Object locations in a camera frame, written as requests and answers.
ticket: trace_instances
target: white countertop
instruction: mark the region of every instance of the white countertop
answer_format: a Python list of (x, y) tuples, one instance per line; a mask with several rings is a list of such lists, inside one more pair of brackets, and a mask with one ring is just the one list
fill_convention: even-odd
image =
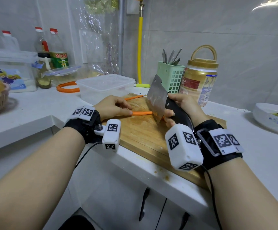
[[(147, 92), (147, 88), (133, 89), (136, 94)], [(11, 93), (8, 107), (0, 113), (0, 148), (53, 125), (62, 128), (71, 112), (85, 104), (79, 93), (61, 93), (55, 87)], [(228, 129), (245, 149), (244, 160), (278, 200), (278, 134), (260, 127), (247, 110), (213, 102), (208, 102), (203, 110), (227, 121)], [(122, 146), (110, 156), (99, 147), (95, 150), (189, 213), (209, 218), (208, 222), (216, 225), (208, 191)]]

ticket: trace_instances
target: carrot stick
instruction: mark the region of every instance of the carrot stick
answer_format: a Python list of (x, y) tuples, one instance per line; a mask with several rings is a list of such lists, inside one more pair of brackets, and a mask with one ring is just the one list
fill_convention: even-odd
[(128, 101), (128, 100), (139, 98), (139, 97), (143, 97), (143, 95), (139, 95), (139, 96), (135, 96), (135, 97), (127, 97), (127, 98), (125, 98), (125, 100)]
[(133, 111), (133, 116), (152, 115), (152, 111)]

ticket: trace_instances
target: white bowl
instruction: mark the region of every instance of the white bowl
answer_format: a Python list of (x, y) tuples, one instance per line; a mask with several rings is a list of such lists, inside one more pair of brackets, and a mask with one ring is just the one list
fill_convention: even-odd
[(273, 113), (278, 113), (278, 105), (257, 103), (253, 109), (254, 118), (258, 123), (278, 133), (278, 116)]

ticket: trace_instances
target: green utensil holder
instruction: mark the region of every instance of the green utensil holder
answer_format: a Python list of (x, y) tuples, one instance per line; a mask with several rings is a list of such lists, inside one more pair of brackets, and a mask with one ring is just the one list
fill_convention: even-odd
[(169, 65), (162, 61), (158, 62), (157, 75), (161, 78), (161, 84), (168, 93), (178, 92), (184, 68), (185, 66), (180, 64)]

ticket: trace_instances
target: wooden cutting board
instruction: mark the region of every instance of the wooden cutting board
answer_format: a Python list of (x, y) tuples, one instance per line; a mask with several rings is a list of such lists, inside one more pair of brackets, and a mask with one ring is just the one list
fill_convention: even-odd
[[(128, 94), (126, 97), (137, 96), (138, 94)], [(135, 98), (128, 101), (133, 107), (133, 111), (149, 111), (147, 98)], [(217, 123), (226, 128), (226, 121), (209, 116)], [(116, 117), (122, 123), (120, 145), (147, 158), (157, 165), (207, 189), (204, 175), (200, 169), (189, 172), (175, 170), (170, 164), (165, 134), (168, 131), (164, 121), (157, 123), (152, 115), (144, 116), (119, 116)]]

